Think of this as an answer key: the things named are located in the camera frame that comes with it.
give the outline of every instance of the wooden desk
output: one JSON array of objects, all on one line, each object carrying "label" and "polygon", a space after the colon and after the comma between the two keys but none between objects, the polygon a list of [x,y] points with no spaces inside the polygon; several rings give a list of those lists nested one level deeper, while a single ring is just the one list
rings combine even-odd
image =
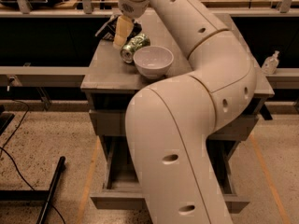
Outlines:
[{"label": "wooden desk", "polygon": [[[243,46],[245,41],[235,27],[229,15],[217,15],[239,37]],[[155,11],[148,9],[140,19],[143,32],[151,40],[152,45],[160,45],[173,51],[175,61],[165,78],[182,75],[192,71],[187,60],[182,56],[178,45],[173,40]],[[90,105],[90,117],[94,131],[100,137],[102,147],[107,158],[107,178],[103,191],[91,195],[98,208],[136,209],[144,207],[144,201],[135,175],[135,170],[126,145],[124,118],[125,111],[131,98],[137,91],[149,85],[140,76],[133,65],[126,64],[118,50],[113,49],[112,43],[101,41],[91,62],[93,74],[85,76],[81,89],[86,93]],[[228,165],[237,144],[246,140],[257,122],[256,115],[264,101],[272,96],[273,90],[261,72],[260,66],[255,64],[258,74],[258,84],[253,103],[247,112],[238,119],[216,133],[210,135],[207,144],[211,156],[225,157],[217,162],[216,174],[225,174],[219,179],[224,199],[231,212],[239,212],[248,202],[238,197],[230,178]]]}]

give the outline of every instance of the green can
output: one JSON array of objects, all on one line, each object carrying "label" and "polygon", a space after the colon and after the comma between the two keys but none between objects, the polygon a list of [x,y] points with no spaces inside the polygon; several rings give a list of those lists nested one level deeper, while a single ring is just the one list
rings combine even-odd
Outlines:
[{"label": "green can", "polygon": [[150,39],[147,35],[140,33],[134,36],[121,49],[121,57],[126,63],[133,62],[134,53],[143,47],[150,45]]}]

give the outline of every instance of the white robotic arm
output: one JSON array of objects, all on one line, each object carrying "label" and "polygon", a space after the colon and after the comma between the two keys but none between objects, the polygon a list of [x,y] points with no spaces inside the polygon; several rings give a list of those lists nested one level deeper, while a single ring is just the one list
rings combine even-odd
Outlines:
[{"label": "white robotic arm", "polygon": [[[232,223],[206,139],[249,104],[253,57],[198,0],[149,0],[193,69],[141,90],[126,113],[132,160],[155,224]],[[147,0],[120,0],[126,17]]]}]

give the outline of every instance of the bottle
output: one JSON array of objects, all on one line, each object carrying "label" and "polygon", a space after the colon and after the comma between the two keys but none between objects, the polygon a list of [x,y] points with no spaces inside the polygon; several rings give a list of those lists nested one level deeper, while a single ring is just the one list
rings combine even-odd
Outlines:
[{"label": "bottle", "polygon": [[279,59],[279,51],[275,51],[272,56],[267,57],[262,65],[262,71],[267,75],[272,75],[277,70]]}]

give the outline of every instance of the floor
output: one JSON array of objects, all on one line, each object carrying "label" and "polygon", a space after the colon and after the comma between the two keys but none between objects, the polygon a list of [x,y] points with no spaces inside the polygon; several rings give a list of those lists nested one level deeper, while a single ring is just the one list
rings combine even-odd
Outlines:
[{"label": "floor", "polygon": [[[237,224],[299,223],[299,115],[290,103],[267,104],[273,120],[260,118],[249,139],[230,159],[235,189],[250,203],[238,215]],[[0,136],[2,146],[24,115],[25,106],[7,105],[14,120]],[[98,210],[89,193],[101,191],[105,158],[93,132],[84,102],[55,103],[49,111],[31,103],[20,128],[6,151],[35,189],[47,189],[56,164],[66,158],[54,206],[67,224],[146,224],[147,210]],[[5,153],[0,158],[0,189],[29,189]],[[36,203],[0,203],[0,223],[36,223]],[[63,223],[51,209],[47,223]]]}]

